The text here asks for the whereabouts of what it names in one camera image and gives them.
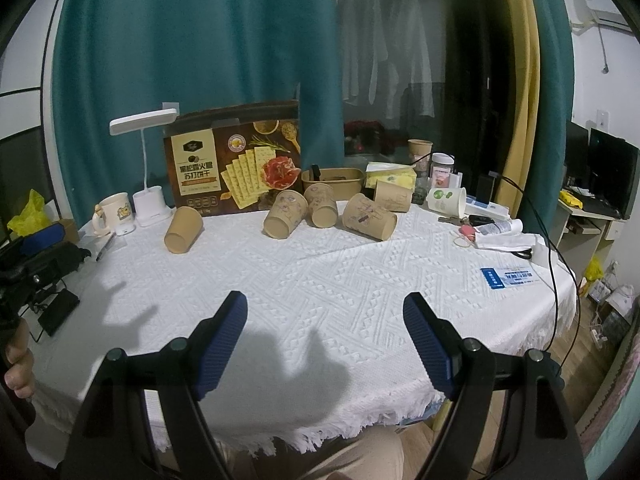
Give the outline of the person's left hand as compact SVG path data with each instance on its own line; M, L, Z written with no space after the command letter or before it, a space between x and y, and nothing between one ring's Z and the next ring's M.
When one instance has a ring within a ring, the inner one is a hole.
M4 374L6 385L20 399L29 399L35 393L34 356L28 342L29 327L24 318L20 318L20 324L6 344L9 369Z

